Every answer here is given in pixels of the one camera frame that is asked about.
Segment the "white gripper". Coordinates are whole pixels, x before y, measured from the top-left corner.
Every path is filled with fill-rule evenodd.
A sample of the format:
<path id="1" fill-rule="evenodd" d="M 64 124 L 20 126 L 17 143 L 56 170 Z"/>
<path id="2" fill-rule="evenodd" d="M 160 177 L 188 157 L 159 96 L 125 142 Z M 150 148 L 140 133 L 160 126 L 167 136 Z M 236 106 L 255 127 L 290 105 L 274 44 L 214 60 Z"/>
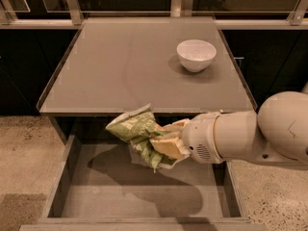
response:
<path id="1" fill-rule="evenodd" d="M 181 119 L 165 126 L 169 132 L 181 132 L 179 137 L 171 139 L 152 139 L 153 148 L 169 158 L 183 159 L 190 156 L 200 164 L 220 164 L 222 157 L 215 145 L 214 127 L 219 112 L 200 114 L 189 120 Z"/>

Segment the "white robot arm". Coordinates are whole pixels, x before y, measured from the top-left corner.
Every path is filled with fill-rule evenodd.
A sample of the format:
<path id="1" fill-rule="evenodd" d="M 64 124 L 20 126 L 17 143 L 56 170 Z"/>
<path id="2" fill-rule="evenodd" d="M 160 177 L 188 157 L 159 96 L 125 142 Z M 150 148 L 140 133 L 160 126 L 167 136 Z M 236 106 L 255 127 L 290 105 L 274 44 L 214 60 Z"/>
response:
<path id="1" fill-rule="evenodd" d="M 150 140 L 175 163 L 241 160 L 254 165 L 308 169 L 308 93 L 283 91 L 255 112 L 200 114 L 164 127 Z"/>

